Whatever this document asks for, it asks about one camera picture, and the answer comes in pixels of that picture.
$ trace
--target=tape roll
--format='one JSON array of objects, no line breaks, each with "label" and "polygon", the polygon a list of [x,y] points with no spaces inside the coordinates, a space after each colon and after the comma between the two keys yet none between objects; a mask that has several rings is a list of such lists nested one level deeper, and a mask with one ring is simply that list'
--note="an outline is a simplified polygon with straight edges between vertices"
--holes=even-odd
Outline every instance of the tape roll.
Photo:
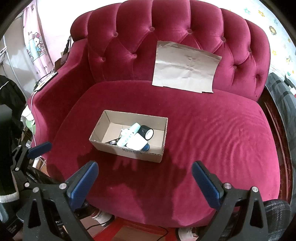
[{"label": "tape roll", "polygon": [[138,133],[143,138],[145,138],[145,140],[149,141],[153,137],[153,135],[154,135],[154,130],[151,129],[150,127],[148,127],[148,126],[142,125],[140,127],[140,129],[138,130]]}]

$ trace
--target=sofa seat cushion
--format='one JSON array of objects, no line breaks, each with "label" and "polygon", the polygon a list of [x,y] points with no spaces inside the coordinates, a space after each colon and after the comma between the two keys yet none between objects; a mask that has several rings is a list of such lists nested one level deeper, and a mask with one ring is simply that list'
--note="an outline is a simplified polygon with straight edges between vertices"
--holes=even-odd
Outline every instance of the sofa seat cushion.
[{"label": "sofa seat cushion", "polygon": [[[279,163],[262,109],[245,97],[213,91],[194,93],[139,80],[97,83],[62,123],[49,154],[48,173],[62,181],[94,160],[99,176],[87,198],[92,205],[165,227],[206,225],[214,214],[192,177],[196,160],[222,182],[242,189],[255,185],[263,201],[276,199]],[[162,162],[96,150],[89,137],[103,110],[168,117]]]}]

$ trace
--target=curtain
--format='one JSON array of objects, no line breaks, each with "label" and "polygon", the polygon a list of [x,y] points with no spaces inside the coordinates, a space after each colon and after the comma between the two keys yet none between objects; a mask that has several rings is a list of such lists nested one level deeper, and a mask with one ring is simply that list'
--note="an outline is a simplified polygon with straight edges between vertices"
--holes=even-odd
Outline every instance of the curtain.
[{"label": "curtain", "polygon": [[36,0],[33,0],[24,10],[24,40],[28,55],[32,61],[37,76],[42,78],[48,74],[53,64],[47,54],[42,39],[38,19]]}]

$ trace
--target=cardboard box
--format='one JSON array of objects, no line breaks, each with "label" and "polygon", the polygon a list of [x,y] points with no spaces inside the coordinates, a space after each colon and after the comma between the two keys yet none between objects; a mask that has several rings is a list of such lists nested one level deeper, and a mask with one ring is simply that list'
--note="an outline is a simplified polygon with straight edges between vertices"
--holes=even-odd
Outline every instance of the cardboard box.
[{"label": "cardboard box", "polygon": [[[127,147],[106,144],[119,138],[121,129],[130,128],[136,122],[154,130],[153,137],[148,141],[150,145],[148,151],[135,151]],[[104,110],[89,140],[101,151],[159,163],[163,157],[167,125],[168,119],[165,117]]]}]

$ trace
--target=velvet fabric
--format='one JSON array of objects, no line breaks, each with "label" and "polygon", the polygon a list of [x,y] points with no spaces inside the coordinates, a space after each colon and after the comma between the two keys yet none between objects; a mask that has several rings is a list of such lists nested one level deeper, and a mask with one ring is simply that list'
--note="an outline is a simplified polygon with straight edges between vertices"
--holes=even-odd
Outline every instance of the velvet fabric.
[{"label": "velvet fabric", "polygon": [[[36,142],[53,142],[45,156],[51,177],[62,181],[95,160],[91,204],[170,227],[205,225],[213,215],[191,174],[196,160],[223,182],[277,198],[275,144],[255,102],[270,63],[262,29],[196,0],[130,0],[81,15],[71,35],[66,64],[33,99]],[[222,56],[214,93],[152,86],[157,40]],[[89,137],[103,110],[168,117],[162,162],[97,151]]]},{"label": "velvet fabric", "polygon": [[[104,110],[168,117],[161,163],[95,149],[89,137]],[[279,194],[279,164],[262,109],[253,100],[220,90],[200,94],[135,80],[95,84],[63,122],[47,169],[62,181],[89,160],[98,162],[99,176],[87,200],[140,223],[207,224],[213,209],[192,177],[196,160],[236,188],[257,186],[264,201]]]}]

